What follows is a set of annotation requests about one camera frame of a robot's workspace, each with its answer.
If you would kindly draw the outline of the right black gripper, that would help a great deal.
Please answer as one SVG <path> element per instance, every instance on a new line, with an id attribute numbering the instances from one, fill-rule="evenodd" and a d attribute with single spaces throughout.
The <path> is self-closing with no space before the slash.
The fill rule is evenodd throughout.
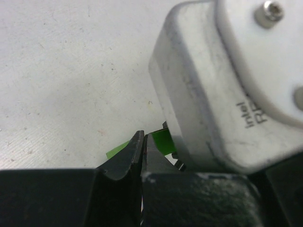
<path id="1" fill-rule="evenodd" d="M 260 194 L 267 227 L 303 224 L 303 131 L 273 120 L 238 120 L 218 128 L 209 152 L 224 147 L 220 173 L 244 175 Z"/>

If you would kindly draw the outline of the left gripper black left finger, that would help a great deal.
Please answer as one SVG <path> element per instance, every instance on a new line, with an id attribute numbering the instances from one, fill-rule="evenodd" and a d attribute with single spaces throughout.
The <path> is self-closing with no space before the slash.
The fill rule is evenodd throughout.
<path id="1" fill-rule="evenodd" d="M 138 227 L 144 132 L 97 168 L 0 173 L 3 227 Z"/>

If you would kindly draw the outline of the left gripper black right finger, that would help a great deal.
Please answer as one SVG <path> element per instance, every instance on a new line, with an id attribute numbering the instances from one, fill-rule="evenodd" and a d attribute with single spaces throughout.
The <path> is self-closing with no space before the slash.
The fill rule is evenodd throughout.
<path id="1" fill-rule="evenodd" d="M 256 187 L 244 175 L 181 172 L 158 150 L 152 135 L 143 153 L 145 227 L 265 227 Z"/>

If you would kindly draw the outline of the green paper box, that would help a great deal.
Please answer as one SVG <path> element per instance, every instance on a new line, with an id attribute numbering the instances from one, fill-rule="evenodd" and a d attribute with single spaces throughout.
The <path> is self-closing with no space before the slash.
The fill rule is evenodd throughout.
<path id="1" fill-rule="evenodd" d="M 173 139 L 171 137 L 168 128 L 151 132 L 151 135 L 153 137 L 156 147 L 164 156 L 177 152 L 177 149 L 174 145 Z M 129 141 L 126 141 L 125 143 L 110 150 L 109 152 L 106 153 L 106 157 L 108 159 L 111 159 L 119 151 L 124 149 L 128 143 Z"/>

